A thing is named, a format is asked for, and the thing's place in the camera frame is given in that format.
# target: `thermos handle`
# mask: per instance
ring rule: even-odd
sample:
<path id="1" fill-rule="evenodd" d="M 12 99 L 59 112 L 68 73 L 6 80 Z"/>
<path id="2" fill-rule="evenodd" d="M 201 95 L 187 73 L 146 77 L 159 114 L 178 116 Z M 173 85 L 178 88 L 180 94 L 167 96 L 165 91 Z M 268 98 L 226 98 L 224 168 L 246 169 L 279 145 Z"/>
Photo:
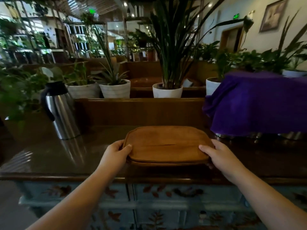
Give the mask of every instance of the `thermos handle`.
<path id="1" fill-rule="evenodd" d="M 40 103 L 43 106 L 47 116 L 49 117 L 49 119 L 53 122 L 55 120 L 54 115 L 51 113 L 50 109 L 48 108 L 47 102 L 46 102 L 46 96 L 47 93 L 49 92 L 48 88 L 45 88 L 43 90 L 43 92 L 40 95 Z"/>

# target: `silver thermos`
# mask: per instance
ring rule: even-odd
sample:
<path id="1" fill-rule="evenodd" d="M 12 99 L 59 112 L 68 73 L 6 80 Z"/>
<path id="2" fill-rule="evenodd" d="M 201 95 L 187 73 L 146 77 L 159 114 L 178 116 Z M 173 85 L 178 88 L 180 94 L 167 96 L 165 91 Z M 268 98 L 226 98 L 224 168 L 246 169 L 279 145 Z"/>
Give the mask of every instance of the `silver thermos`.
<path id="1" fill-rule="evenodd" d="M 41 104 L 53 122 L 60 139 L 71 139 L 80 135 L 74 113 L 74 100 L 62 81 L 47 83 L 41 93 Z"/>

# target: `exit sign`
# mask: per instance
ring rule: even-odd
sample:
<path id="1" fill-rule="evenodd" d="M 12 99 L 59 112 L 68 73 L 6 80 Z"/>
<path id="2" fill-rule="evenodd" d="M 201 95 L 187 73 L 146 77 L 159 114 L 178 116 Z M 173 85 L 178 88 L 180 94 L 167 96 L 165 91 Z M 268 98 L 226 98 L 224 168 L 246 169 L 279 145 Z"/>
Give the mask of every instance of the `exit sign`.
<path id="1" fill-rule="evenodd" d="M 233 16 L 233 19 L 238 19 L 240 17 L 240 14 L 236 14 Z"/>

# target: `purple fabric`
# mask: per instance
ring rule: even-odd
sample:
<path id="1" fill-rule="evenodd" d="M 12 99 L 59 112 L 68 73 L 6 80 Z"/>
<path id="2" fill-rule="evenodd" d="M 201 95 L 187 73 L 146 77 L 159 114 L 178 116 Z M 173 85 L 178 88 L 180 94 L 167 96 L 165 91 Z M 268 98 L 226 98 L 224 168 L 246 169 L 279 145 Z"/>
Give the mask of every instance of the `purple fabric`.
<path id="1" fill-rule="evenodd" d="M 206 96 L 203 112 L 219 134 L 307 132 L 307 77 L 230 72 Z"/>

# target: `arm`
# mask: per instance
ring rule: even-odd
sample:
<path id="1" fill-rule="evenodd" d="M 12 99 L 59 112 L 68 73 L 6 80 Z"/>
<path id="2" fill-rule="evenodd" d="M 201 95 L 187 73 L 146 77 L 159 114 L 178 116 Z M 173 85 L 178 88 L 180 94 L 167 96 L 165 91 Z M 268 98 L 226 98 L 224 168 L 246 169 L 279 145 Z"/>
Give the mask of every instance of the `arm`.
<path id="1" fill-rule="evenodd" d="M 96 171 L 27 230 L 85 229 L 100 196 L 124 166 L 132 150 L 128 145 L 119 151 L 123 142 L 120 140 L 109 145 Z"/>
<path id="2" fill-rule="evenodd" d="M 306 212 L 245 168 L 226 145 L 215 139 L 212 142 L 216 149 L 200 145 L 200 150 L 207 153 L 213 164 L 240 189 L 268 229 L 307 229 Z"/>

